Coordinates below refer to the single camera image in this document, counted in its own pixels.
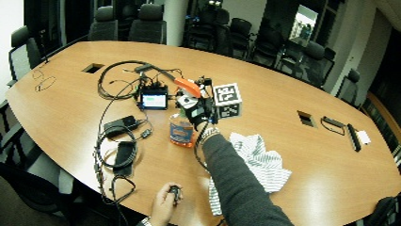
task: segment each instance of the chair backrest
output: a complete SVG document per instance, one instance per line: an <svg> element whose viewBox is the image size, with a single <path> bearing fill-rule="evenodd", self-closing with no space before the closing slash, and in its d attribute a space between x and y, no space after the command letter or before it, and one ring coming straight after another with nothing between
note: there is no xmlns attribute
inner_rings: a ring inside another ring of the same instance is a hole
<svg viewBox="0 0 401 226"><path fill-rule="evenodd" d="M271 48L278 52L285 44L285 38L277 30L270 27L265 27L260 30L256 39L256 45L258 45L258 43L269 43Z"/></svg>
<svg viewBox="0 0 401 226"><path fill-rule="evenodd" d="M323 67L323 82L322 85L325 84L327 80L327 75L330 73L330 70L334 67L334 57L335 57L335 52L330 48L325 48L325 57L322 59L322 67Z"/></svg>
<svg viewBox="0 0 401 226"><path fill-rule="evenodd" d="M375 208L371 215L366 219L365 225L366 226L389 225L387 221L394 211L395 211L395 198L386 197L381 199L375 204Z"/></svg>
<svg viewBox="0 0 401 226"><path fill-rule="evenodd" d="M335 97L345 101L351 106L355 106L355 97L358 92L357 82L359 81L359 73L350 69L345 76Z"/></svg>
<svg viewBox="0 0 401 226"><path fill-rule="evenodd" d="M166 23L162 21L162 8L157 4L142 4L138 20L133 21L128 40L166 44Z"/></svg>
<svg viewBox="0 0 401 226"><path fill-rule="evenodd" d="M121 18L117 21L117 35L120 40L128 40L129 29L133 20L137 17L137 8L134 5L128 4L121 10Z"/></svg>
<svg viewBox="0 0 401 226"><path fill-rule="evenodd" d="M206 8L200 12L200 21L198 25L201 24L212 24L216 22L217 18L217 11L213 10L212 8Z"/></svg>
<svg viewBox="0 0 401 226"><path fill-rule="evenodd" d="M60 211L70 219L69 204L49 181L4 163L0 163L0 176L29 208L44 213Z"/></svg>
<svg viewBox="0 0 401 226"><path fill-rule="evenodd" d="M252 23L241 18L230 20L229 31L248 37L252 28Z"/></svg>
<svg viewBox="0 0 401 226"><path fill-rule="evenodd" d="M217 9L216 23L224 25L229 23L229 12L224 8Z"/></svg>
<svg viewBox="0 0 401 226"><path fill-rule="evenodd" d="M40 51L24 25L10 34L9 64L12 80L17 81L41 62Z"/></svg>
<svg viewBox="0 0 401 226"><path fill-rule="evenodd" d="M97 9L88 40L117 40L117 20L112 6Z"/></svg>
<svg viewBox="0 0 401 226"><path fill-rule="evenodd" d="M293 75L315 88L319 88L325 81L323 56L323 46L310 40L293 71Z"/></svg>
<svg viewBox="0 0 401 226"><path fill-rule="evenodd" d="M226 25L216 24L216 50L214 53L226 57L233 56L233 43Z"/></svg>

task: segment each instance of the human hand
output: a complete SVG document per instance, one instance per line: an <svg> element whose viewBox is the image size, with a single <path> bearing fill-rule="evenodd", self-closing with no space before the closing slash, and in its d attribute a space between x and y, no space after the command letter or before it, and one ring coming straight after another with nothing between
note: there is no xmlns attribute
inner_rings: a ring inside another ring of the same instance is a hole
<svg viewBox="0 0 401 226"><path fill-rule="evenodd" d="M180 204L180 200L184 198L181 192L178 200L174 200L174 193L169 193L170 186L177 186L180 189L182 189L182 186L173 182L169 182L162 186L157 196L153 199L152 214L149 219L152 226L165 226L168 224L173 216L176 206Z"/></svg>

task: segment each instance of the small device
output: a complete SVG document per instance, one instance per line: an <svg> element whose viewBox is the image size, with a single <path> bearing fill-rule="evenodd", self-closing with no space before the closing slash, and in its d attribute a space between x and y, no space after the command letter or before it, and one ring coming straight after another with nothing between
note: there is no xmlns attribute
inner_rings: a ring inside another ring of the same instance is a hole
<svg viewBox="0 0 401 226"><path fill-rule="evenodd" d="M121 141L117 144L114 165L124 164L124 166L113 168L114 175L129 176L133 173L133 161L136 159L137 149L136 143L132 141Z"/></svg>
<svg viewBox="0 0 401 226"><path fill-rule="evenodd" d="M176 195L174 201L180 200L180 188L177 186L170 186L170 190L168 193L174 193Z"/></svg>
<svg viewBox="0 0 401 226"><path fill-rule="evenodd" d="M142 109L165 110L168 107L168 88L145 88L140 93Z"/></svg>
<svg viewBox="0 0 401 226"><path fill-rule="evenodd" d="M359 152L361 144L359 144L358 136L355 136L354 129L353 129L353 126L350 124L347 124L347 133L349 133L349 136L350 136L350 142L351 142L353 150L355 152Z"/></svg>
<svg viewBox="0 0 401 226"><path fill-rule="evenodd" d="M329 123L329 124L331 124L331 125L339 127L339 128L343 127L343 124L342 124L342 123L339 123L339 122L335 121L334 119L330 119L327 116L323 116L323 121L325 121L326 123Z"/></svg>
<svg viewBox="0 0 401 226"><path fill-rule="evenodd" d="M126 127L129 130L134 130L137 129L137 126L137 120L133 116L126 116L122 119L110 121L104 124L105 137L116 137L128 132L124 127Z"/></svg>

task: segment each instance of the white cloth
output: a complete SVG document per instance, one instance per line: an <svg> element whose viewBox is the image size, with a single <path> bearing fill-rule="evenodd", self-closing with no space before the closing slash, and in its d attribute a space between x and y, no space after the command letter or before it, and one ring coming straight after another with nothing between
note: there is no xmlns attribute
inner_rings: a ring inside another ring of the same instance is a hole
<svg viewBox="0 0 401 226"><path fill-rule="evenodd" d="M264 186L264 191L269 193L279 191L291 171L282 169L282 158L278 153L275 151L265 151L262 137L260 135L245 137L232 133L229 141ZM209 202L213 216L221 215L221 203L213 178L210 178L209 182Z"/></svg>

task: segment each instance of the conference table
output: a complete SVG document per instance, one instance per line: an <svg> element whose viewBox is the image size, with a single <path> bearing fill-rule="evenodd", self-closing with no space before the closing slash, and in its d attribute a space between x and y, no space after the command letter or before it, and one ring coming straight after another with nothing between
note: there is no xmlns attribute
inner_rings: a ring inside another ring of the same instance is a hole
<svg viewBox="0 0 401 226"><path fill-rule="evenodd" d="M93 152L102 113L101 125L129 115L140 120L148 117L154 131L137 142L134 171L129 177L137 188L121 203L128 208L150 215L152 200L161 186L173 181L182 185L184 200L170 223L217 225L221 220L210 212L209 174L196 160L193 149L169 140L169 117L178 112L174 101L169 101L166 110L146 110L145 116L132 99L110 104L97 94L102 71L125 60L148 62L164 70L180 69L185 79L209 77L214 86L237 83L242 114L220 120L217 126L226 138L232 132L261 135L265 148L281 155L283 168L291 175L270 199L295 225L350 223L371 213L379 199L401 191L401 176L373 121L319 89L264 67L198 50L129 41L82 41L22 77L8 90L6 99L40 148L94 191L98 183ZM102 86L109 93L117 94L126 82L138 78L130 72L137 66L122 64L108 71ZM53 76L52 85L40 91L34 89L38 72L44 79ZM154 77L157 72L149 71L146 75ZM174 94L177 86L170 79L158 75L158 81L168 85L169 94ZM319 123L323 116L366 131L370 143L362 144L359 152L353 150L347 133L343 136L333 133ZM140 126L134 136L149 126L149 123ZM117 139L129 140L128 136ZM112 149L116 142L106 139L101 151L106 153ZM104 173L108 190L113 172L104 168ZM129 189L128 183L116 183L117 196Z"/></svg>

